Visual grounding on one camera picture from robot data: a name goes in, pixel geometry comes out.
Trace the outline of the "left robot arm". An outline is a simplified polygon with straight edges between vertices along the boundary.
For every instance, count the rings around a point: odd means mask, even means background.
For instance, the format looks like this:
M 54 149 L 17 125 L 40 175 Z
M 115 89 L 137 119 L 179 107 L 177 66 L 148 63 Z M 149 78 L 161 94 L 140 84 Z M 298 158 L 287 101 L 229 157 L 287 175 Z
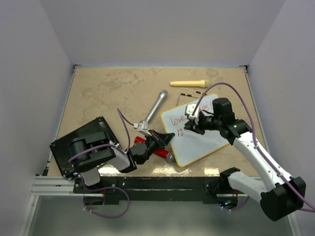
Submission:
M 137 169 L 137 165 L 149 160 L 157 149 L 164 150 L 175 137 L 174 133 L 158 133 L 149 130 L 145 141 L 137 142 L 128 150 L 121 150 L 107 138 L 104 132 L 73 139 L 68 144 L 69 163 L 73 166 L 91 193 L 98 192 L 102 181 L 98 166 L 109 163 L 121 173 L 129 173 Z

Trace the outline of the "yellow framed whiteboard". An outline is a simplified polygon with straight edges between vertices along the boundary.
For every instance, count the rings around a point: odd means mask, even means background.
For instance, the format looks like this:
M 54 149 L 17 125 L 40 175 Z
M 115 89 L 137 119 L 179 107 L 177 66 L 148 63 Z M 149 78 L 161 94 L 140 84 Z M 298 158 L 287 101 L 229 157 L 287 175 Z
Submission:
M 187 104 L 173 107 L 160 114 L 165 132 L 175 134 L 170 141 L 170 146 L 180 167 L 185 167 L 229 145 L 218 131 L 206 131 L 204 135 L 200 135 L 185 130 L 184 126 L 188 121 L 185 116 Z

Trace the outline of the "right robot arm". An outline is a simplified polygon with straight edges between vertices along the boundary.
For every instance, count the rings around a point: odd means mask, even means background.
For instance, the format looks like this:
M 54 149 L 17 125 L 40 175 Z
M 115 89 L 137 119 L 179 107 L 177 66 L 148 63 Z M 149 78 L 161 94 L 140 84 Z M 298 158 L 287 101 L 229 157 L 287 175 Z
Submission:
M 196 104 L 188 104 L 185 108 L 188 121 L 184 129 L 201 135 L 207 130 L 218 131 L 245 156 L 261 178 L 258 181 L 233 167 L 221 172 L 221 191 L 243 192 L 257 201 L 272 221 L 300 210 L 304 205 L 302 199 L 306 191 L 304 180 L 301 177 L 293 178 L 260 146 L 249 125 L 244 120 L 235 118 L 227 98 L 214 99 L 212 104 L 212 113 L 202 112 Z

